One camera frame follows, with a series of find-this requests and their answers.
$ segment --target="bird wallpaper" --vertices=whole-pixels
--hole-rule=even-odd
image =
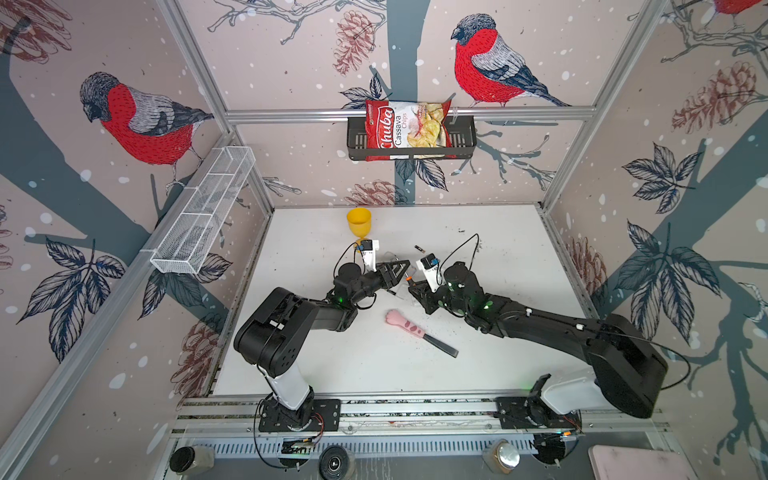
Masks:
[[[590,105],[643,2],[556,3],[527,2],[521,11],[492,0],[200,0],[182,8],[233,110],[447,98],[458,107]],[[258,51],[246,46],[254,40]],[[275,192],[281,184],[269,182],[276,206],[358,204],[369,195],[349,194],[360,192],[356,185],[375,191],[374,181],[392,185],[394,204],[476,204],[540,201],[581,122],[476,127],[471,161],[383,165],[351,162],[343,125],[238,131],[263,153],[262,175],[301,191]]]
[[[154,1],[0,0],[0,42],[4,442],[220,132]],[[142,282],[22,478],[148,475],[266,221],[238,197],[200,274]]]
[[[672,0],[552,211],[598,312],[692,364],[657,407],[699,478],[768,477],[766,28]]]

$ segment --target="white table surface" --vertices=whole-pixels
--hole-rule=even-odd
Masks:
[[[334,264],[355,240],[347,227],[347,211],[275,212],[236,329],[276,286],[308,298],[325,297],[333,288]],[[531,205],[382,207],[371,212],[368,238],[379,240],[379,258],[391,251],[414,263],[423,257],[414,248],[419,245],[444,260],[477,232],[481,246],[472,271],[486,293],[554,313],[583,315]],[[456,260],[468,263],[474,245],[474,240],[465,245],[451,257],[449,265]],[[352,249],[346,261],[351,259]],[[417,273],[414,278],[419,280],[420,276]],[[458,358],[385,323],[385,314],[391,309],[398,309],[406,319],[458,349]],[[311,331],[296,362],[316,392],[337,394],[529,389],[540,375],[585,365],[573,356],[527,340],[483,335],[442,309],[428,316],[415,300],[402,300],[383,290],[375,306],[359,311],[347,331]],[[214,395],[261,395],[269,391],[256,367],[243,360],[230,339]]]

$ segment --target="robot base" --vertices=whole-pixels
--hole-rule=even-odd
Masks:
[[[297,416],[297,412],[300,412],[302,409],[310,409],[307,415],[310,419],[308,423],[303,422]],[[294,412],[281,405],[277,399],[270,398],[266,401],[261,419],[259,420],[259,432],[319,432],[320,423],[312,417],[313,413],[319,413],[323,417],[326,432],[337,432],[339,430],[340,412],[341,400],[311,399],[307,404],[302,405],[299,410]]]

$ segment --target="chip bag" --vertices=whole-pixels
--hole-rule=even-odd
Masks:
[[[450,147],[443,121],[451,101],[441,104],[410,101],[366,101],[368,148]],[[445,155],[416,155],[415,158],[444,158]],[[367,161],[397,160],[408,155],[366,157]]]

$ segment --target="pine cone illustration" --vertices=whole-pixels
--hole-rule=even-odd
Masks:
[[[755,82],[755,68],[746,61],[718,70],[706,86],[685,100],[680,111],[674,112],[672,130],[685,127],[689,134],[704,127],[711,130],[715,122],[728,123],[740,108],[756,97]]]
[[[11,55],[24,61],[45,63],[59,48],[71,50],[72,35],[63,20],[72,17],[52,0],[0,0],[0,38],[4,41],[14,28],[27,19],[11,48]]]
[[[351,197],[344,200],[352,205],[396,205],[405,203],[406,196],[394,184],[384,180],[374,180],[371,184],[355,184]]]
[[[608,278],[603,256],[589,246],[586,237],[578,240],[569,237],[569,240],[565,243],[565,249],[571,255],[581,281],[593,301],[602,304],[605,300],[605,280]]]
[[[333,67],[342,75],[357,70],[368,60],[368,53],[373,51],[373,33],[375,27],[371,21],[356,10],[344,13],[344,21],[337,24],[336,50]]]
[[[215,353],[219,344],[219,334],[212,330],[206,317],[194,324],[181,346],[179,369],[170,378],[175,383],[174,393],[181,394],[177,405],[180,409],[184,400],[203,394],[205,380],[210,366],[216,358]]]

